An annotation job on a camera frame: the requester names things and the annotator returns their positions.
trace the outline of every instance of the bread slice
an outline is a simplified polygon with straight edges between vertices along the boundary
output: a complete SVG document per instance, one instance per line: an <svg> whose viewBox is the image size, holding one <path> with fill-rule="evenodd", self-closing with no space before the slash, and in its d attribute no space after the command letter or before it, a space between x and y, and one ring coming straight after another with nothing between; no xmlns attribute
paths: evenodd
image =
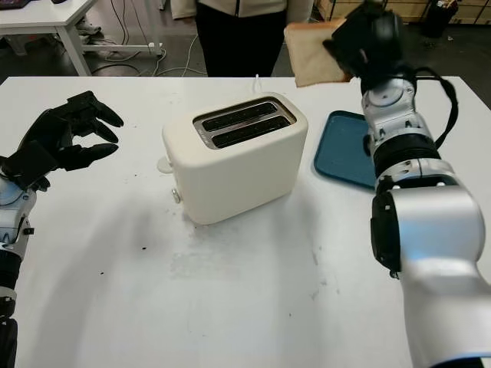
<svg viewBox="0 0 491 368"><path fill-rule="evenodd" d="M314 24L291 23L285 29L295 83L305 87L317 83L348 82L351 76L343 72L322 42L344 22L326 21Z"/></svg>

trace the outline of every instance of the white jacket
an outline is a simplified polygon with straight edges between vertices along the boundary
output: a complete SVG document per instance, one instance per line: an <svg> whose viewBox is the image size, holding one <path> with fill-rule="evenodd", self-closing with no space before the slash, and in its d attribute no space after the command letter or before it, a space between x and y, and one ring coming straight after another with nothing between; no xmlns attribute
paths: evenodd
<svg viewBox="0 0 491 368"><path fill-rule="evenodd" d="M314 4L314 0L170 0L173 18L195 16L197 1L240 18L282 12L287 9L288 23L307 21Z"/></svg>

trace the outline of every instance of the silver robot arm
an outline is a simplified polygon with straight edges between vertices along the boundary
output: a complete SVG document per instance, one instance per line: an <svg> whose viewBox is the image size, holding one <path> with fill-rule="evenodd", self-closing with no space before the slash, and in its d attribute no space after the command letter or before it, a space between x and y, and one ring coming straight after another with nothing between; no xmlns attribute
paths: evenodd
<svg viewBox="0 0 491 368"><path fill-rule="evenodd" d="M480 367L491 357L491 287L476 266L485 242L482 213L437 148L456 122L450 82L404 62L403 25L380 3L365 2L324 46L361 79L369 125L364 148L377 177L371 240L375 258L399 278L416 368ZM419 72L432 77L417 77ZM418 79L442 84L449 123L433 137L414 97Z"/></svg>
<svg viewBox="0 0 491 368"><path fill-rule="evenodd" d="M470 357L491 357L491 287L476 266L485 225L450 164L435 157L414 91L393 79L362 100L371 155L383 170L373 203L374 255L400 279L414 366L469 364ZM397 146L407 154L415 145L415 155L393 163Z"/></svg>
<svg viewBox="0 0 491 368"><path fill-rule="evenodd" d="M15 311L17 281L30 235L29 213L36 192L50 186L50 171L83 169L117 149L118 139L102 121L115 127L123 121L90 91L46 110L31 126L13 155L0 157L0 368L14 368L17 349ZM109 143L85 148L74 136L95 133Z"/></svg>

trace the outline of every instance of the white table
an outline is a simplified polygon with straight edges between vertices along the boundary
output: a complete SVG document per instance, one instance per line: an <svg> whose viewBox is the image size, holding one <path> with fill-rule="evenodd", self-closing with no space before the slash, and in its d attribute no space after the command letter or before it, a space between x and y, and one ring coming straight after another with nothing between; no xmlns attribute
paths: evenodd
<svg viewBox="0 0 491 368"><path fill-rule="evenodd" d="M86 45L78 37L75 25L97 0L67 0L53 4L51 0L32 1L21 9L0 11L0 35L29 35L58 33L75 70L81 76L91 75L83 51L145 51L152 46L155 54L162 54L155 25L155 12L150 0L144 0L153 43L150 45Z"/></svg>
<svg viewBox="0 0 491 368"><path fill-rule="evenodd" d="M489 227L491 111L452 81L460 118L440 152ZM16 77L0 86L3 155L43 109L85 90L126 124L114 155L53 172L38 195L17 284L18 367L410 366L400 285L371 254L372 193L311 167L329 113L361 112L358 84L262 85L309 120L298 182L291 195L210 226L183 214L173 178L157 171L160 129L249 95L252 80ZM440 85L421 82L417 106L437 136L450 108ZM491 280L487 243L479 266Z"/></svg>

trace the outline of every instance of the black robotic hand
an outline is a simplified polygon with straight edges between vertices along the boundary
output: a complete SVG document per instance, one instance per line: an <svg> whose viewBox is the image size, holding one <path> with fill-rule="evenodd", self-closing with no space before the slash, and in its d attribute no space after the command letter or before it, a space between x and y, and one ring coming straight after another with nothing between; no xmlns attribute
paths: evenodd
<svg viewBox="0 0 491 368"><path fill-rule="evenodd" d="M2 160L2 172L21 189L45 191L50 171L83 169L117 150L116 135L101 122L123 126L122 119L91 91L68 98L65 105L46 110L25 134L16 153ZM109 143L73 145L74 136L95 133Z"/></svg>

